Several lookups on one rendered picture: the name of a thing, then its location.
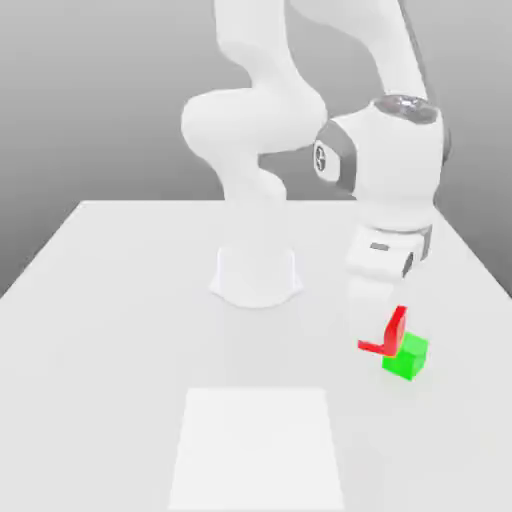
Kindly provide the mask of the small red cube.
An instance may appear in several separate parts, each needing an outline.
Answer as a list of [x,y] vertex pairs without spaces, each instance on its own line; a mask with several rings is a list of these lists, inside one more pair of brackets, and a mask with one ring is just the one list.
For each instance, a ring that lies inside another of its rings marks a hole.
[[377,345],[368,341],[359,340],[357,343],[358,348],[386,357],[395,357],[404,338],[406,313],[407,307],[398,305],[384,330],[383,342]]

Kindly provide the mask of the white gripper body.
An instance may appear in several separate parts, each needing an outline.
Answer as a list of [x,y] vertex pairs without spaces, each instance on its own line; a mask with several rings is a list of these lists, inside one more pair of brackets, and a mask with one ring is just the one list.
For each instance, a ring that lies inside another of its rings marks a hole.
[[347,287],[348,332],[351,342],[381,345],[397,307],[396,285],[363,276],[351,276]]

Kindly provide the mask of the small green cube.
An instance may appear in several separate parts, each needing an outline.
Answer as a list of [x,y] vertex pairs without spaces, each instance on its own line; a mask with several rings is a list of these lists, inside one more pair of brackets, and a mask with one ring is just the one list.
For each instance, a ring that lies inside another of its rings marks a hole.
[[393,357],[384,356],[382,368],[388,372],[412,381],[425,365],[429,341],[406,332],[400,349]]

